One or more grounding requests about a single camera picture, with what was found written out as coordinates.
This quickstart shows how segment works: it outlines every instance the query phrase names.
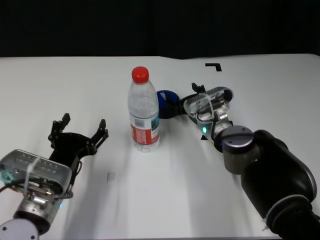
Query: blue object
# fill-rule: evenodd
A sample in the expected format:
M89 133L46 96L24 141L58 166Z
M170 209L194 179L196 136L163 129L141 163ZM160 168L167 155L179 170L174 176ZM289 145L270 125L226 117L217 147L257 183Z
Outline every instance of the blue object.
M0 171L0 180L4 182L5 184L11 183L13 180L15 180L14 176L11 172L8 170L2 170Z
M180 114L180 99L178 95L169 90L156 92L159 104L159 118L170 119Z

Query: water bottle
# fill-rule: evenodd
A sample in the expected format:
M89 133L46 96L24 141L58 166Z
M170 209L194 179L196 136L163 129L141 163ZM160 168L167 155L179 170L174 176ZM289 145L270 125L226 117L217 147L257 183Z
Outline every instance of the water bottle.
M132 70L128 108L133 145L141 152L154 151L159 146L159 104L157 92L149 81L144 66Z

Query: red label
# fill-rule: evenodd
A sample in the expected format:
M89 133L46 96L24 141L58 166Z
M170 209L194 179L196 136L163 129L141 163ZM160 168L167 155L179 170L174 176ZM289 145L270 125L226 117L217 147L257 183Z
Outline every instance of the red label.
M132 137L133 137L133 140L135 142L137 142L138 144L141 144L141 145L150 145L150 144L153 144L155 143L158 138L159 138L159 134L157 134L154 138L152 138L152 131L151 129L139 129L139 128L136 128L134 127L132 124L131 124L131 130L132 130Z

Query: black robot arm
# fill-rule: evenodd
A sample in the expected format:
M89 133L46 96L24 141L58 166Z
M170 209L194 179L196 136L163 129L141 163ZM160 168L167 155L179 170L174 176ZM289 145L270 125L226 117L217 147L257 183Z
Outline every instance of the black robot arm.
M241 185L266 225L283 239L320 239L311 205L317 186L308 167L267 131L253 139L259 157L241 174Z
M241 185L267 227L283 239L320 239L317 195L309 168L286 144L265 130L234 125L227 111L233 92L216 87L186 97L185 112L221 153L225 168L241 175Z

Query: gray cylindrical joint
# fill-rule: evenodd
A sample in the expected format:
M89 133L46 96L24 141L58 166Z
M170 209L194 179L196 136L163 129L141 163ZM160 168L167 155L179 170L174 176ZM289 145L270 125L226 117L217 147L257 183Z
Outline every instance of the gray cylindrical joint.
M242 174L257 156L252 131L231 126L223 131L221 139L225 168L232 174Z
M26 219L12 219L0 226L1 240L39 240L36 226Z
M31 221L36 226L39 234L42 235L49 230L62 201L60 199L44 203L45 201L35 201L32 195L27 195L21 201L13 217Z

